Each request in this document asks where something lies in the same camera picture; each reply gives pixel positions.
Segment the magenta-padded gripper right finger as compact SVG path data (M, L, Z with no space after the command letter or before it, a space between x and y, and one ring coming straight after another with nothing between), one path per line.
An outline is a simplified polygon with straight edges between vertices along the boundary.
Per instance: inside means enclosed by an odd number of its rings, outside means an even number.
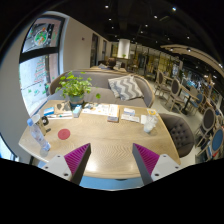
M158 155L136 143L133 144L132 153L144 185L150 184L180 169L180 166L167 154Z

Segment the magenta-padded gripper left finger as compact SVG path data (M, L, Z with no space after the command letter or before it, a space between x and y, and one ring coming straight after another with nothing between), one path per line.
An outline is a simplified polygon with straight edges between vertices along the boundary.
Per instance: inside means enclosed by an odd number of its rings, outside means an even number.
M91 144L87 143L66 155L54 156L42 169L79 185L90 155Z

